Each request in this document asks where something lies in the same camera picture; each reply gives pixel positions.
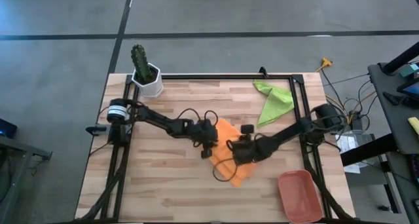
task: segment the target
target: concrete floor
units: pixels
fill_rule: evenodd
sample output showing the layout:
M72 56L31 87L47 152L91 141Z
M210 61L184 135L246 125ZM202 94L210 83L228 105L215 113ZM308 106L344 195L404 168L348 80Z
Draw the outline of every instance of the concrete floor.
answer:
M125 33L220 31L415 30L415 0L132 0ZM0 0L0 35L117 34L126 0ZM116 73L132 72L129 49L144 45L165 73L309 72L322 57L332 81L367 72L417 42L415 35L123 40ZM50 149L49 163L27 173L13 223L73 218L115 40L0 41L0 117L17 124L17 139ZM368 78L336 84L355 97ZM325 90L331 96L329 87ZM370 133L389 132L376 101ZM350 187L356 214L369 221L406 223L382 186Z

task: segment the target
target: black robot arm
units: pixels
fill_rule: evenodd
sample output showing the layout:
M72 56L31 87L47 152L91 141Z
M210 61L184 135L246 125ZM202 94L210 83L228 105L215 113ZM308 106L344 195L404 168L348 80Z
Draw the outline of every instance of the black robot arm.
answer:
M278 132L273 136L264 136L257 134L253 140L250 133L253 133L253 127L248 125L242 127L242 133L246 135L241 136L238 141L228 141L228 148L232 151L233 159L239 166L250 162L259 162L267 159L273 152L278 150L278 147L285 142L292 140L299 135L306 135L308 142L321 143L324 134L332 131L342 130L344 127L344 116L338 115L333 106L324 104L312 110L315 112L318 119L312 121L310 116L303 117L295 124Z
M134 112L134 117L127 119L128 106ZM170 119L141 102L127 99L114 99L109 104L107 121L113 126L132 124L133 122L147 122L166 131L173 138L186 138L198 147L202 144L201 157L206 159L212 156L211 148L217 143L217 129L209 119L194 122L190 119Z

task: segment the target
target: table leg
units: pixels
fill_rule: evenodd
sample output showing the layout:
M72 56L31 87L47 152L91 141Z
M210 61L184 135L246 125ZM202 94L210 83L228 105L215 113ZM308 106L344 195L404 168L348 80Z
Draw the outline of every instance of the table leg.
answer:
M397 150L393 134L387 134L366 143L365 145L359 146L358 148L351 149L340 155L343 166L348 166L362 160L369 159L384 153Z

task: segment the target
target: black clamp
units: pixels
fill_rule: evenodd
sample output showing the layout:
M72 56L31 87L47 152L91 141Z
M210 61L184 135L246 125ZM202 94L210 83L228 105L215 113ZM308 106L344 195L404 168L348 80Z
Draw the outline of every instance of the black clamp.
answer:
M268 79L269 78L268 72L266 71L266 69L263 66L259 69L259 73L262 73L263 74L263 78L264 79Z
M86 131L92 136L106 135L111 125L96 124L86 127Z

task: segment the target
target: white pot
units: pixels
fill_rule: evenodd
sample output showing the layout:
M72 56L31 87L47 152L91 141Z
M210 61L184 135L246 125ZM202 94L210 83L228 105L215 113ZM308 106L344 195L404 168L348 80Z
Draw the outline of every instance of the white pot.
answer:
M162 73L158 67L154 66L153 64L149 63L149 67L152 67L157 72L156 80L149 84L141 84L135 80L136 70L134 69L134 73L132 74L132 81L139 87L141 95L144 97L156 98L158 97L163 91L163 83L162 83Z

